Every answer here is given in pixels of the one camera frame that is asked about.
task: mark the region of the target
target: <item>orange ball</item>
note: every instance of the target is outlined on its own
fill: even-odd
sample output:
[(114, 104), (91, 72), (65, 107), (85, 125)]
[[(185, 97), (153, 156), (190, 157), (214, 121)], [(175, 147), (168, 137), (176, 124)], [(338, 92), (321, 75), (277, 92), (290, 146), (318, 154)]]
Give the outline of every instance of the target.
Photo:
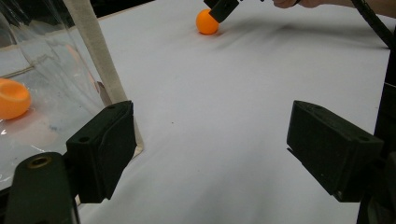
[(15, 119), (29, 108), (30, 93), (21, 83), (0, 78), (0, 119)]
[(213, 35), (219, 29), (219, 23), (209, 14), (210, 9), (204, 9), (197, 15), (196, 25), (203, 35)]

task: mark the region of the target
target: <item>clear plastic bag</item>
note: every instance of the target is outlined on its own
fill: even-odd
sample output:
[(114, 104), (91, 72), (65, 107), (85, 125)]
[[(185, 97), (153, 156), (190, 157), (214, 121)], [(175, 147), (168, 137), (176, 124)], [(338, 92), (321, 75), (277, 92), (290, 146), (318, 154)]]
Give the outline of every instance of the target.
[(18, 66), (1, 63), (0, 76), (22, 83), (32, 98), (22, 116), (0, 120), (3, 189), (24, 159), (46, 151), (65, 153), (65, 141), (104, 104), (97, 72), (87, 66), (89, 54), (81, 57), (86, 49), (62, 0), (1, 0), (0, 12), (0, 59), (20, 60)]

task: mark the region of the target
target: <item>black wire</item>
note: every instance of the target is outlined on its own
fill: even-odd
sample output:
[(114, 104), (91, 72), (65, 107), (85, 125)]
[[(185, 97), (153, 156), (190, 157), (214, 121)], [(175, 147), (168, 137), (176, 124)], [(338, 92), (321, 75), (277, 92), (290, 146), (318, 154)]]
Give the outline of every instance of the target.
[(376, 34), (384, 41), (388, 48), (396, 52), (396, 40), (393, 37), (392, 32), (384, 25), (384, 23), (375, 15), (371, 10), (370, 6), (365, 0), (351, 0), (355, 8), (363, 16), (363, 18), (369, 23)]

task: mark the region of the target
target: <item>screw hole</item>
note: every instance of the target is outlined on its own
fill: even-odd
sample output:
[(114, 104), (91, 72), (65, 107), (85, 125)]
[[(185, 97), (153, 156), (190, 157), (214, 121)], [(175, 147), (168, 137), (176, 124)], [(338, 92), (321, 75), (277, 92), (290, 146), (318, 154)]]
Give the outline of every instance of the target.
[(52, 158), (49, 156), (37, 157), (37, 158), (33, 159), (32, 161), (30, 161), (27, 164), (27, 167), (30, 169), (36, 169), (36, 168), (40, 168), (42, 166), (47, 165), (51, 161), (52, 161)]
[(89, 140), (90, 140), (89, 137), (82, 137), (82, 138), (78, 139), (78, 141), (79, 141), (80, 143), (85, 143), (85, 142), (88, 142)]
[(358, 137), (361, 141), (368, 142), (370, 139), (368, 137), (359, 136)]

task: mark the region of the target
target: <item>human hand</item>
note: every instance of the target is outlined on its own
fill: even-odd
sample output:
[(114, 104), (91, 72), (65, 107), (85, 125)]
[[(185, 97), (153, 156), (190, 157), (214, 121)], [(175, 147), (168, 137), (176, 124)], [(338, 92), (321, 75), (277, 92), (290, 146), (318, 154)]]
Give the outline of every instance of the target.
[[(280, 8), (293, 7), (298, 0), (273, 0), (274, 6)], [(322, 4), (321, 0), (301, 0), (298, 3), (302, 7), (317, 7)]]

